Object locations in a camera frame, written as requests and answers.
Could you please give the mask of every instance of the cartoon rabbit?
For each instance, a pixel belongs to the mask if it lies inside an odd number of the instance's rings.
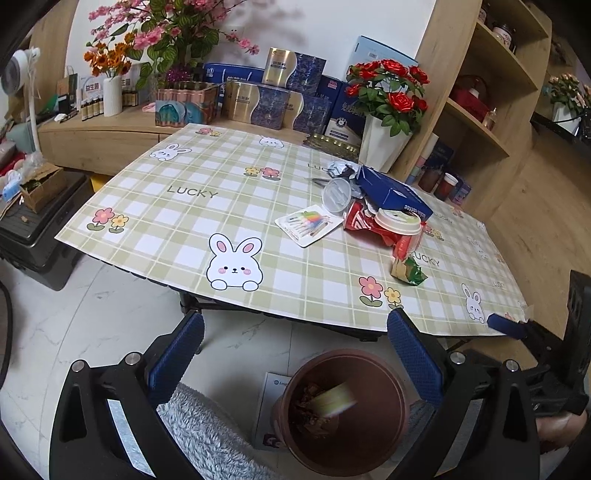
[[[462,284],[462,290],[466,295],[466,310],[472,320],[478,320],[480,323],[484,323],[484,312],[480,308],[480,294],[476,291],[474,295],[470,295],[470,290],[466,284]]]
[[[214,290],[226,290],[228,287],[242,287],[245,291],[258,289],[262,271],[253,257],[261,251],[261,239],[247,238],[234,250],[225,235],[214,233],[209,238],[209,248],[215,257],[206,276]]]
[[[276,138],[270,137],[262,137],[259,140],[259,143],[263,145],[263,147],[275,147],[275,148],[283,148],[285,145],[281,140],[277,140]]]
[[[152,152],[150,154],[150,157],[157,158],[160,161],[172,160],[179,153],[188,153],[190,151],[191,151],[190,148],[179,148],[178,143],[171,143],[170,145],[168,145],[166,148],[163,148],[162,150]]]

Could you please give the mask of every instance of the white fan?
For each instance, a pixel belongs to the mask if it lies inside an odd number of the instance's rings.
[[[4,72],[2,73],[2,90],[7,95],[14,95],[23,86],[27,85],[29,95],[29,116],[31,119],[31,132],[35,150],[41,151],[39,136],[37,135],[37,120],[35,118],[35,99],[33,88],[35,84],[35,62],[41,56],[39,48],[29,50],[17,50],[13,55]]]

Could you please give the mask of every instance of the candy wrapper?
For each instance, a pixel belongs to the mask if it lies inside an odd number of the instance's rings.
[[[394,258],[393,260],[391,271],[393,277],[414,286],[420,285],[428,279],[413,257],[408,257],[404,261],[399,258]]]

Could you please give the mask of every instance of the white pot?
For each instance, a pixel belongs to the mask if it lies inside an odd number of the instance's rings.
[[[574,112],[569,110],[569,108],[563,103],[555,103],[554,104],[554,118],[555,122],[560,122],[561,120],[569,120],[573,117],[577,116]],[[577,118],[576,120],[572,120],[570,122],[561,122],[556,125],[560,125],[562,128],[567,130],[568,132],[572,133],[573,135],[577,134],[577,130],[579,129],[579,124],[581,123],[581,119]]]
[[[390,127],[382,127],[379,118],[368,115],[365,119],[359,163],[387,173],[412,135],[400,132],[396,137],[390,137]]]
[[[105,116],[119,115],[123,110],[121,101],[121,77],[107,77],[103,80]]]

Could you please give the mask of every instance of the table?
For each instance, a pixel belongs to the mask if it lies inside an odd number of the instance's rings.
[[[498,335],[483,323],[493,312],[524,318],[523,297],[484,225],[424,193],[434,215],[432,236],[414,254],[429,277],[418,287],[391,277],[391,250],[369,232],[338,228],[298,247],[274,221],[322,202],[310,179],[326,177],[333,160],[189,125],[109,181],[56,238],[179,290],[322,325],[384,332],[397,306],[439,336]]]

